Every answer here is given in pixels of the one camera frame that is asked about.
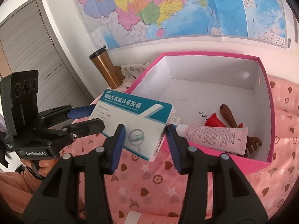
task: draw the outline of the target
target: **red object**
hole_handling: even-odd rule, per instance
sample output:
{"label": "red object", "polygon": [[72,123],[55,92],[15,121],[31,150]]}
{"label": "red object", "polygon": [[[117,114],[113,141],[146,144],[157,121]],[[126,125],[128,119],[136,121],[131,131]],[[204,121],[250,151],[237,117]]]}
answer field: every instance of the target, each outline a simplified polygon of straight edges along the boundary
{"label": "red object", "polygon": [[216,113],[213,113],[210,118],[207,119],[207,122],[204,125],[211,127],[226,127],[226,125],[217,118]]}

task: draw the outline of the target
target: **metal spiral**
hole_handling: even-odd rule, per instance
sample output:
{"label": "metal spiral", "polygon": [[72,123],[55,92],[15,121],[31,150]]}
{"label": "metal spiral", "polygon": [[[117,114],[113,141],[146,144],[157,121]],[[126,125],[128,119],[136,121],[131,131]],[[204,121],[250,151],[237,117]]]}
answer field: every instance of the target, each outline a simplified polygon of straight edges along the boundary
{"label": "metal spiral", "polygon": [[207,120],[207,115],[204,115],[204,112],[199,112],[201,114],[202,117],[204,117]]}

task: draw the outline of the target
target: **medicine box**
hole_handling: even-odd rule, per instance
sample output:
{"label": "medicine box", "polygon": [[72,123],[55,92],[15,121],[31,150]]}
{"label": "medicine box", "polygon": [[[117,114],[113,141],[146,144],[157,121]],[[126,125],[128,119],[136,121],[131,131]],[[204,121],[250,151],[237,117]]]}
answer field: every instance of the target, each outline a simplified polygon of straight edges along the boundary
{"label": "medicine box", "polygon": [[117,126],[123,124],[126,127],[124,148],[154,161],[164,139],[165,126],[174,113],[169,103],[106,89],[89,119],[104,121],[102,133],[106,137],[113,136]]}
{"label": "medicine box", "polygon": [[[185,125],[204,125],[202,115],[221,117],[219,107],[228,105],[248,135],[263,145],[244,158],[230,155],[244,174],[269,166],[275,141],[275,115],[270,84],[260,58],[222,52],[171,52],[161,54],[135,80],[126,93],[172,104]],[[167,140],[162,144],[167,149]],[[196,145],[207,154],[222,152]]]}

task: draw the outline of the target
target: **medicine box label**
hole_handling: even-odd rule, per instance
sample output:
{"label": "medicine box label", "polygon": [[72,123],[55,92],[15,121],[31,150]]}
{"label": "medicine box label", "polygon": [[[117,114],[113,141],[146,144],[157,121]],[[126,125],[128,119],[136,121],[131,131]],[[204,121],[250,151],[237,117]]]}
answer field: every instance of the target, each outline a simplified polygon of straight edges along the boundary
{"label": "medicine box label", "polygon": [[161,147],[161,136],[171,115],[171,104],[106,89],[89,119],[104,121],[103,134],[114,135],[119,124],[126,127],[124,148],[154,161]]}

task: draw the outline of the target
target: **gray wooden door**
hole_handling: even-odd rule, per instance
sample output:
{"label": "gray wooden door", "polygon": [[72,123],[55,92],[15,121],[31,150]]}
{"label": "gray wooden door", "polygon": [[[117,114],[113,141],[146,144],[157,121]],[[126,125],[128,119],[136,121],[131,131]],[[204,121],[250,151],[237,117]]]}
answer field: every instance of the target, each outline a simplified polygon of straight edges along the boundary
{"label": "gray wooden door", "polygon": [[38,110],[90,101],[57,53],[36,1],[27,4],[0,27],[0,41],[12,72],[38,70]]}

